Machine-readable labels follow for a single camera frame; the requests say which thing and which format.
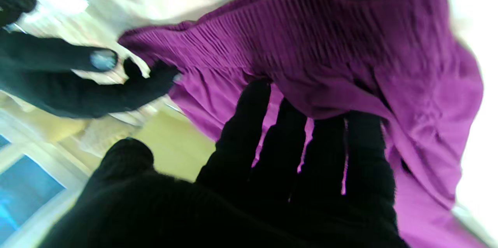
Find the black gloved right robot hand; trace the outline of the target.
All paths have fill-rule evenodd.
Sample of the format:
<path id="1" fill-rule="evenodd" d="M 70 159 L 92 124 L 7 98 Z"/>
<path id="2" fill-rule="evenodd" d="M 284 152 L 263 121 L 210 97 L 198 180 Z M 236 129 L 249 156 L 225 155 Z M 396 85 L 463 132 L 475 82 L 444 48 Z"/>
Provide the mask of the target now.
<path id="1" fill-rule="evenodd" d="M 180 71 L 155 62 L 148 78 L 127 58 L 122 84 L 100 84 L 76 70 L 103 73 L 116 68 L 112 49 L 71 44 L 60 38 L 41 38 L 7 27 L 32 12 L 37 0 L 1 0 L 1 90 L 58 117 L 96 119 L 137 110 L 169 93 Z"/>

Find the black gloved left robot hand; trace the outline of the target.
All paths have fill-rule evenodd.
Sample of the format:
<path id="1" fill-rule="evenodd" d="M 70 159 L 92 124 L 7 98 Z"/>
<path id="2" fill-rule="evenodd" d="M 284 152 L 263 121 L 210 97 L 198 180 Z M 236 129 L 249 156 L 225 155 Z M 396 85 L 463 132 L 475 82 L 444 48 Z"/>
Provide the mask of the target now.
<path id="1" fill-rule="evenodd" d="M 141 141 L 116 142 L 41 248 L 407 248 L 381 119 L 316 119 L 284 99 L 256 164 L 270 85 L 250 83 L 196 180 L 157 172 Z"/>

